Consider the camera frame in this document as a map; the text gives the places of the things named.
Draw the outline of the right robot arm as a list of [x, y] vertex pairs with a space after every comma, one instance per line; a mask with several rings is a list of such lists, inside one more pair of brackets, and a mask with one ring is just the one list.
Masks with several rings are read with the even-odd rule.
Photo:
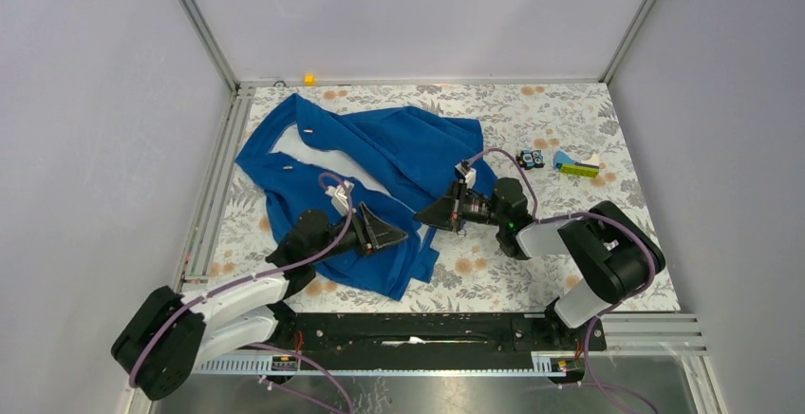
[[614, 203], [537, 219], [514, 178], [499, 179], [488, 197], [457, 180], [415, 219], [454, 233], [467, 222], [495, 226], [499, 249], [518, 260], [569, 255], [581, 279], [545, 310], [546, 340], [559, 349], [576, 343], [590, 319], [646, 290], [666, 266], [659, 247]]

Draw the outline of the blue zip-up jacket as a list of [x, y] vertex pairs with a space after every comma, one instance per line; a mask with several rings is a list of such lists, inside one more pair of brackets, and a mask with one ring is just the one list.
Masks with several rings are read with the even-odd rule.
[[441, 117], [415, 106], [339, 115], [292, 94], [252, 132], [235, 162], [265, 193], [274, 239], [282, 239], [307, 210], [341, 218], [319, 183], [330, 172], [351, 184], [364, 203], [407, 239], [376, 255], [355, 251], [320, 262], [322, 276], [399, 301], [409, 283], [430, 281], [439, 257], [414, 215], [442, 197], [455, 166], [484, 147], [476, 119]]

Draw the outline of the green blue toy block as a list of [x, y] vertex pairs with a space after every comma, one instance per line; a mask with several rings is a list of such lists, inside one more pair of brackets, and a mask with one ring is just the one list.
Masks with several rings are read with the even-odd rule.
[[589, 159], [579, 161], [563, 151], [557, 151], [553, 156], [552, 165], [560, 173], [596, 178], [600, 172], [600, 155], [593, 154]]

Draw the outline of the small black blue toy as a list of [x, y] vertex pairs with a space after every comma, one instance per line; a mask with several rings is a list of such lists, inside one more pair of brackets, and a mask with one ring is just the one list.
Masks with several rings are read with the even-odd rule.
[[545, 167], [545, 161], [542, 151], [537, 150], [521, 150], [516, 156], [515, 160], [523, 170], [541, 169]]

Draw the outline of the floral table mat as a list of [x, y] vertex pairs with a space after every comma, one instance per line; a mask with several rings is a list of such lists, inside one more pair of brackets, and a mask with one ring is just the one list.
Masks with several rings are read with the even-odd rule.
[[[303, 87], [300, 95], [334, 113], [412, 105], [442, 117], [477, 120], [493, 153], [497, 175], [515, 177], [511, 156], [538, 149], [547, 160], [562, 151], [577, 160], [598, 157], [594, 178], [566, 175], [550, 166], [529, 179], [542, 217], [586, 210], [610, 200], [646, 234], [654, 226], [627, 143], [603, 84], [341, 85]], [[236, 165], [216, 214], [217, 239], [199, 250], [190, 276], [220, 282], [255, 269], [273, 249], [265, 196]], [[579, 282], [566, 255], [516, 261], [498, 248], [492, 228], [470, 224], [464, 235], [438, 233], [432, 279], [412, 281], [403, 299], [355, 290], [319, 276], [291, 300], [305, 312], [541, 311]]]

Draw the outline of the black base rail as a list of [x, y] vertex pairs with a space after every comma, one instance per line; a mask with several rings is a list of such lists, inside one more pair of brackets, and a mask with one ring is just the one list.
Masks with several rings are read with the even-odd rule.
[[330, 371], [533, 370], [551, 352], [604, 351], [601, 325], [566, 330], [541, 313], [297, 313], [266, 344]]

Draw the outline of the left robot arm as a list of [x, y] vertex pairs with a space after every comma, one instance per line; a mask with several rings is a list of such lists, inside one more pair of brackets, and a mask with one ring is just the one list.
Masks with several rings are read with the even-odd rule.
[[176, 391], [198, 365], [252, 343], [283, 348], [293, 339], [292, 320], [274, 304], [302, 290], [316, 263], [340, 254], [372, 256], [409, 238], [360, 203], [336, 222], [307, 210], [269, 255], [262, 270], [179, 293], [153, 290], [111, 347], [128, 384], [152, 401]]

